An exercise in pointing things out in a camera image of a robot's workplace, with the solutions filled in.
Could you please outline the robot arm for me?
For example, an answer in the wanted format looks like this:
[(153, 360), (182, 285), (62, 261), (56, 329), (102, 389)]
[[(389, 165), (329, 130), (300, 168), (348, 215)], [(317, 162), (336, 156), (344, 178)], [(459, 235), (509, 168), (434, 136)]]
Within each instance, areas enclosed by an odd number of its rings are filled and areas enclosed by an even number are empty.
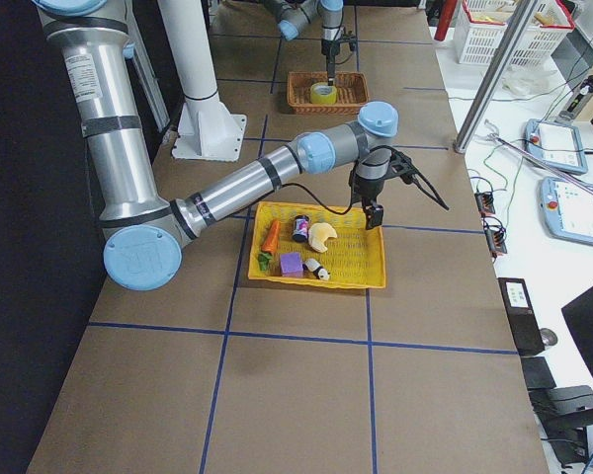
[(81, 117), (105, 207), (99, 222), (108, 275), (132, 290), (169, 282), (185, 246), (209, 226), (303, 173), (353, 164), (350, 199), (360, 202), (369, 227), (381, 224), (376, 199), (389, 170), (385, 150), (398, 132), (389, 103), (363, 105), (357, 117), (293, 141), (184, 199), (162, 198), (154, 182), (141, 120), (126, 66), (128, 1), (40, 1), (47, 41), (58, 47)]
[(336, 85), (336, 56), (344, 41), (344, 2), (341, 0), (262, 0), (285, 40), (295, 40), (314, 20), (321, 20), (321, 53), (325, 56), (327, 86)]

